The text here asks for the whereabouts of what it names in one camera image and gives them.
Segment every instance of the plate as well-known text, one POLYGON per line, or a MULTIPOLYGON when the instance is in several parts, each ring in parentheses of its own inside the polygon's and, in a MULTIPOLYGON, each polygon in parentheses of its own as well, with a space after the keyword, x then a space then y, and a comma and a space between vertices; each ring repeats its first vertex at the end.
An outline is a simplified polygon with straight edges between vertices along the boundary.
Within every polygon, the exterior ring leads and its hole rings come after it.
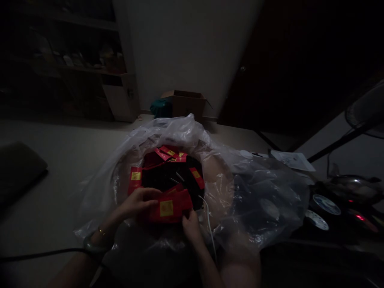
POLYGON ((321 218, 315 212, 313 212, 311 210, 307 210, 307 212, 305 212, 305 216, 310 218, 312 224, 314 224, 314 226, 316 226, 317 228, 324 230, 324 231, 329 230, 329 226, 328 226, 327 222, 325 222, 325 220, 323 218, 321 218))
POLYGON ((333 215, 340 215, 341 214, 340 208, 336 204, 334 204, 334 202, 329 200, 328 198, 326 198, 322 195, 319 195, 319 194, 314 194, 313 200, 316 202, 316 204, 318 204, 318 206, 320 206, 326 212, 333 214, 333 215))

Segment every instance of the white cable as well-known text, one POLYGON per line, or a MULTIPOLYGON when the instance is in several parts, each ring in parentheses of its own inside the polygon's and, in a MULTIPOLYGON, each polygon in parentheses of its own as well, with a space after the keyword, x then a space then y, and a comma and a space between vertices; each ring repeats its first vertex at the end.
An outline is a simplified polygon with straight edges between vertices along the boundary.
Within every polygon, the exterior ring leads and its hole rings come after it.
POLYGON ((209 221, 209 206, 208 206, 208 203, 206 202, 206 200, 204 198, 202 198, 202 200, 205 202, 205 204, 207 206, 208 228, 209 228, 209 232, 211 233, 213 252, 215 253, 215 262, 216 262, 216 266, 217 266, 217 255, 216 255, 215 241, 213 240, 213 233, 212 233, 212 229, 211 229, 211 223, 209 221))

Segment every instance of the dark wooden door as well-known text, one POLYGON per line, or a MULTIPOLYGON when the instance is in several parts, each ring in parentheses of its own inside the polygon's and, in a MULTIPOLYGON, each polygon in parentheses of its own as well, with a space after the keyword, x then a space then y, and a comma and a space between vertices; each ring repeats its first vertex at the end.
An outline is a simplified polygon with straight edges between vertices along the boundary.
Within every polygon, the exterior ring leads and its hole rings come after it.
POLYGON ((378 3, 265 0, 218 123, 300 137, 320 129, 384 64, 378 3))

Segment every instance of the metal rod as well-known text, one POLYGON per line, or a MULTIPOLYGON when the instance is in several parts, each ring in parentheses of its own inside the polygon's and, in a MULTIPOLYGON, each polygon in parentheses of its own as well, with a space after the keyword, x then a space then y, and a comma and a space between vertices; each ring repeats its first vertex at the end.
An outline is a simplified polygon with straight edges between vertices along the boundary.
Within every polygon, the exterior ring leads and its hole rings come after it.
POLYGON ((172 181, 175 182, 176 184, 180 184, 179 182, 177 182, 177 181, 174 180, 173 178, 170 178, 170 180, 172 180, 172 181))
POLYGON ((366 131, 384 123, 384 113, 377 113, 372 118, 370 118, 365 124, 357 128, 356 130, 350 132, 348 135, 340 138, 340 140, 337 140, 336 142, 330 144, 328 147, 324 148, 320 152, 317 152, 312 157, 308 158, 308 162, 312 163, 326 154, 332 152, 333 150, 339 148, 340 146, 350 142, 354 138, 360 136, 361 134, 365 133, 366 131))
POLYGON ((183 182, 185 182, 184 179, 180 176, 180 174, 178 174, 178 172, 176 172, 176 175, 177 175, 178 178, 180 178, 183 182))

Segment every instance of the shelf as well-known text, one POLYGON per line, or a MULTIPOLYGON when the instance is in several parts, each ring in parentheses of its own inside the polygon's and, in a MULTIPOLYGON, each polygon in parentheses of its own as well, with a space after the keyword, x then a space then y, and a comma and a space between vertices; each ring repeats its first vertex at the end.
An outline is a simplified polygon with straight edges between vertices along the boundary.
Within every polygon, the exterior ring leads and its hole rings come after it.
POLYGON ((124 74, 124 73, 111 73, 102 69, 91 69, 91 68, 79 67, 79 66, 66 66, 66 65, 58 65, 58 64, 52 64, 52 65, 59 69, 75 70, 75 71, 97 73, 97 74, 104 74, 104 75, 111 75, 111 76, 121 76, 122 74, 124 74))
POLYGON ((28 5, 28 4, 12 4, 11 10, 21 14, 26 14, 31 16, 37 16, 37 17, 42 17, 42 18, 47 18, 47 19, 52 19, 52 20, 57 20, 62 22, 78 24, 82 26, 110 30, 110 31, 118 31, 116 22, 93 19, 93 18, 85 18, 85 17, 74 15, 74 14, 61 12, 54 8, 46 8, 42 6, 35 6, 35 5, 28 5))
POLYGON ((80 66, 66 66, 66 65, 60 65, 55 63, 49 63, 46 62, 43 59, 23 59, 23 58, 17 58, 10 56, 9 58, 5 59, 2 58, 2 60, 5 61, 15 61, 20 63, 26 63, 29 65, 36 65, 36 66, 49 66, 56 69, 65 69, 65 70, 73 70, 73 71, 81 71, 81 72, 88 72, 88 73, 96 73, 96 74, 104 74, 104 75, 111 75, 111 76, 121 76, 125 73, 111 73, 104 69, 92 69, 92 68, 86 68, 86 67, 80 67, 80 66))

